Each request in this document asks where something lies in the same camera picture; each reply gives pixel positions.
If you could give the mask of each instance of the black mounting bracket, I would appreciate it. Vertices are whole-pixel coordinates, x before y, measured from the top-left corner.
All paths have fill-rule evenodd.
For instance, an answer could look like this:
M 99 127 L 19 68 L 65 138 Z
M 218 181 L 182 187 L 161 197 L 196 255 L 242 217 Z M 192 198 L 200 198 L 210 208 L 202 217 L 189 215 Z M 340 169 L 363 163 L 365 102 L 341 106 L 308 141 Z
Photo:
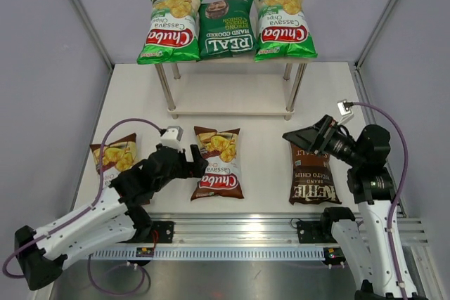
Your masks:
M 171 244 L 174 239 L 175 223 L 173 221 L 154 221 L 150 229 L 150 233 L 143 240 L 128 240 L 126 243 L 133 244 L 152 244 L 153 236 L 152 232 L 156 231 L 158 234 L 158 244 Z
M 320 221 L 299 220 L 297 235 L 300 244 L 336 244 L 336 240 L 325 231 Z

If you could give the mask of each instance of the metal frame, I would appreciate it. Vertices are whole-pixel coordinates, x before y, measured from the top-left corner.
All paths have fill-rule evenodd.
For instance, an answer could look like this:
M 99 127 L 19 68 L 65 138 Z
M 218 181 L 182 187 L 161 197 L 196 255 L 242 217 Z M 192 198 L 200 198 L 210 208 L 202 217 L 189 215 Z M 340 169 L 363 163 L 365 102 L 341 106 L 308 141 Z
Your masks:
M 435 273 L 435 265 L 430 257 L 428 247 L 412 247 L 411 248 L 414 261 L 418 270 L 420 281 L 423 289 L 429 299 L 444 300 L 448 296 L 442 293 L 439 287 L 439 280 Z
M 81 0 L 69 0 L 69 2 L 73 6 L 78 18 L 82 21 L 82 24 L 85 30 L 87 31 L 87 34 L 91 37 L 92 42 L 94 43 L 94 46 L 100 53 L 103 62 L 106 64 L 106 67 L 108 68 L 109 73 L 112 74 L 114 70 L 114 63 L 112 62 L 111 57 L 108 54 L 108 51 L 103 45 L 103 42 L 101 41 L 95 27 L 92 25 L 92 22 L 89 19 L 89 16 L 87 15 L 86 9 L 84 8 Z
M 183 219 L 182 215 L 161 217 L 151 215 L 154 220 L 175 222 L 174 247 L 338 247 L 338 244 L 300 244 L 297 230 L 290 225 L 291 219 L 306 219 L 303 215 L 292 218 L 283 215 L 259 215 L 256 218 L 237 218 L 239 215 L 224 215 L 223 219 L 210 219 L 198 215 L 196 219 Z M 310 215 L 319 220 L 320 214 Z M 428 246 L 428 239 L 420 219 L 398 218 L 400 238 L 404 246 Z M 359 227 L 363 240 L 367 241 L 366 227 Z
M 93 260 L 148 260 L 136 251 L 144 244 L 99 249 Z M 152 260 L 169 261 L 324 261 L 320 247 L 168 247 L 158 245 Z
M 375 27 L 373 28 L 373 31 L 371 32 L 371 35 L 366 42 L 366 45 L 364 46 L 363 50 L 361 51 L 361 54 L 359 55 L 359 57 L 357 59 L 356 68 L 358 70 L 361 69 L 361 66 L 364 64 L 364 61 L 366 61 L 367 55 L 371 52 L 374 43 L 377 41 L 378 36 L 380 35 L 381 31 L 383 30 L 385 23 L 391 16 L 391 14 L 392 14 L 395 6 L 398 4 L 398 2 L 399 2 L 399 0 L 389 0 L 387 2 L 386 7 L 383 9 L 383 12 L 381 13 L 380 18 L 378 19 L 377 23 L 375 24 Z
M 172 63 L 171 67 L 172 67 L 172 73 L 174 75 L 174 79 L 180 80 L 181 75 L 180 75 L 180 71 L 178 68 L 178 64 Z M 176 109 L 176 105 L 174 102 L 174 98 L 172 97 L 172 92 L 170 91 L 170 86 L 169 86 L 169 82 L 167 81 L 166 72 L 164 71 L 164 67 L 161 63 L 156 63 L 155 68 L 156 68 L 157 75 L 160 78 L 162 91 L 164 92 L 164 97 L 166 98 L 166 101 L 167 101 L 167 108 L 169 110 L 173 111 Z M 290 73 L 292 71 L 292 68 L 293 68 L 292 63 L 286 64 L 285 71 L 283 74 L 284 80 L 286 80 L 286 81 L 290 80 Z M 297 74 L 295 75 L 294 84 L 292 86 L 292 90 L 290 92 L 288 102 L 286 104 L 286 112 L 294 111 L 295 101 L 297 100 L 297 95 L 300 90 L 300 84 L 302 83 L 303 75 L 304 75 L 306 68 L 307 68 L 306 63 L 299 63 L 298 69 L 297 69 Z M 172 117 L 174 119 L 177 119 L 178 115 L 173 114 Z M 288 121 L 291 119 L 291 117 L 292 117 L 292 114 L 285 115 L 285 120 Z

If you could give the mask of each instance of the chip bag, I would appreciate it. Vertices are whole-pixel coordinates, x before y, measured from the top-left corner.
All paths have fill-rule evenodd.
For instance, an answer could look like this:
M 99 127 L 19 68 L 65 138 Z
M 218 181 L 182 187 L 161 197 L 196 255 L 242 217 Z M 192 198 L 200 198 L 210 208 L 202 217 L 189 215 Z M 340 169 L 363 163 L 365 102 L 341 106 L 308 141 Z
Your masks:
M 303 0 L 255 0 L 258 44 L 255 61 L 277 57 L 317 58 L 304 19 Z
M 90 145 L 97 173 L 100 173 L 100 144 Z M 137 160 L 136 134 L 125 136 L 103 148 L 103 187 L 108 187 L 111 180 L 122 171 L 131 168 Z
M 208 166 L 191 200 L 210 196 L 244 198 L 237 151 L 239 131 L 194 126 L 200 154 L 208 161 Z
M 202 0 L 152 0 L 150 31 L 137 63 L 199 60 L 195 18 Z
M 257 47 L 250 24 L 253 0 L 221 0 L 200 5 L 200 58 L 227 58 Z
M 292 185 L 289 202 L 341 204 L 330 169 L 330 155 L 317 156 L 290 144 L 292 150 Z

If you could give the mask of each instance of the metal floor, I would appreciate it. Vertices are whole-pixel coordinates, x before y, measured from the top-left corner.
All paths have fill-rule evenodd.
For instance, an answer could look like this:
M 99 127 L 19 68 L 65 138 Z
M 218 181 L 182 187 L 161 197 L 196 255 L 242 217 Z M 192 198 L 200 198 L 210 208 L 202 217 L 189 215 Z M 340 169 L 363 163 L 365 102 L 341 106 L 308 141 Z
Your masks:
M 117 264 L 93 261 L 94 277 Z M 86 261 L 79 261 L 65 271 L 50 299 L 112 299 L 93 287 L 79 290 L 89 284 L 86 265 Z M 355 292 L 349 268 L 328 270 L 315 261 L 152 261 L 146 269 L 151 288 L 125 299 L 350 300 Z M 111 291 L 125 292 L 137 285 L 140 277 L 137 271 L 121 268 L 98 283 Z

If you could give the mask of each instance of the red label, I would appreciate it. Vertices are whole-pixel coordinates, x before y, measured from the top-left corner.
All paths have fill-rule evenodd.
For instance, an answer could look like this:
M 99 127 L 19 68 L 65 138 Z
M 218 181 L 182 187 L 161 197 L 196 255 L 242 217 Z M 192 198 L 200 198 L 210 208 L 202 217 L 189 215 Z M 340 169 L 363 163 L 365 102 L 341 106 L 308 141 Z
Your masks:
M 236 175 L 216 175 L 205 174 L 202 180 L 198 182 L 199 188 L 208 188 L 211 190 L 232 190 L 238 186 L 239 181 Z
M 300 27 L 266 27 L 262 31 L 262 42 L 303 42 L 308 37 L 308 30 L 305 26 Z
M 183 47 L 189 45 L 193 40 L 192 31 L 151 30 L 147 36 L 147 44 L 155 44 L 169 47 Z

